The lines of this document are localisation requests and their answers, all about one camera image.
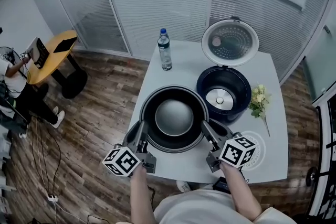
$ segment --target black pants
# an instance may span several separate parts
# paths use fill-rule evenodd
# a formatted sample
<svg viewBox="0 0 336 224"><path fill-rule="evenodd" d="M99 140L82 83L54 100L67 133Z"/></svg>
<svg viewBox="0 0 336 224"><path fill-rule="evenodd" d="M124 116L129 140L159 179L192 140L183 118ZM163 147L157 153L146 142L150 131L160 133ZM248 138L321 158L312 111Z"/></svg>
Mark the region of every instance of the black pants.
<svg viewBox="0 0 336 224"><path fill-rule="evenodd" d="M30 119L28 112L28 110L30 110L51 124L57 122L57 116L29 84L26 84L19 97L16 98L16 109L26 119Z"/></svg>

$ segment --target sneaker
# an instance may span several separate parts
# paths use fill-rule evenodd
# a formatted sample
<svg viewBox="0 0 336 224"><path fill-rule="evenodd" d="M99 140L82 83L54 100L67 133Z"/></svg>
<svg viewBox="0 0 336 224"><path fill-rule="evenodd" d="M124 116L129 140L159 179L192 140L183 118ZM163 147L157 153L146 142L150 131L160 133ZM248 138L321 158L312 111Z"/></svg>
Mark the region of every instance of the sneaker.
<svg viewBox="0 0 336 224"><path fill-rule="evenodd" d="M61 124L62 120L64 119L65 112L62 110L57 114L57 122L55 124L52 124L52 126L57 129L58 126Z"/></svg>
<svg viewBox="0 0 336 224"><path fill-rule="evenodd" d="M58 106L55 106L53 109L53 114L57 115L58 114Z"/></svg>
<svg viewBox="0 0 336 224"><path fill-rule="evenodd" d="M23 139L26 139L27 138L27 133L25 133L25 134L19 134L19 137L23 138Z"/></svg>
<svg viewBox="0 0 336 224"><path fill-rule="evenodd" d="M29 125L27 124L26 132L25 132L25 133L22 133L22 134L19 134L19 137L20 137L20 138L23 138L23 139L26 139L26 138L27 138L28 128L29 128Z"/></svg>
<svg viewBox="0 0 336 224"><path fill-rule="evenodd" d="M191 188L190 188L188 182L186 182L186 181L177 180L176 185L177 185L177 188L179 189L179 191L182 192L182 193L188 193L189 191L191 191Z"/></svg>

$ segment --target human arm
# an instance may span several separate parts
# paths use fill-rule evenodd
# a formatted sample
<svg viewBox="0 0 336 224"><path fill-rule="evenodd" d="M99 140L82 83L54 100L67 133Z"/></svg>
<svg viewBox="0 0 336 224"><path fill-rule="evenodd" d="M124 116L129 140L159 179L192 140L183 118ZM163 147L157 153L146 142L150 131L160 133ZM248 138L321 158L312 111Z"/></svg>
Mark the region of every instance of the human arm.
<svg viewBox="0 0 336 224"><path fill-rule="evenodd" d="M134 224L156 224L147 185L147 173L141 164L131 176L131 221Z"/></svg>
<svg viewBox="0 0 336 224"><path fill-rule="evenodd" d="M17 64L15 64L14 66L8 66L5 76L8 78L11 78L17 71L20 70L20 68L25 65L26 63L28 63L30 60L30 58L28 56L24 57L22 60L20 60L20 62L18 62Z"/></svg>
<svg viewBox="0 0 336 224"><path fill-rule="evenodd" d="M262 213L262 209L243 175L237 168L225 162L221 162L220 168L225 175L237 212L254 221Z"/></svg>

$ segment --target power strip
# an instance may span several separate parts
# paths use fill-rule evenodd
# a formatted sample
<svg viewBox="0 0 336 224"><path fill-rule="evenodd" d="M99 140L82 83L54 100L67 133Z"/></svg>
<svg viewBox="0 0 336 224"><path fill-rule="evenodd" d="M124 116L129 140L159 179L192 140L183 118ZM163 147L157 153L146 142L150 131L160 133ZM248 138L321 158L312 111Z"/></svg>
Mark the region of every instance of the power strip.
<svg viewBox="0 0 336 224"><path fill-rule="evenodd" d="M48 201L58 202L58 198L55 195L48 195Z"/></svg>

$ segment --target white wall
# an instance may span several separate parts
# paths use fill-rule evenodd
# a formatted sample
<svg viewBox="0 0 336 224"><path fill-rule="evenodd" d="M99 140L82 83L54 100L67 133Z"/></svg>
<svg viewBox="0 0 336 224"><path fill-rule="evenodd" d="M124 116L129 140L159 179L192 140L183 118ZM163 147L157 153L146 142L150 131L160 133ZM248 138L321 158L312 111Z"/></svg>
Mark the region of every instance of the white wall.
<svg viewBox="0 0 336 224"><path fill-rule="evenodd" d="M0 46L24 52L30 42L39 37L46 43L53 34L34 0L0 0Z"/></svg>

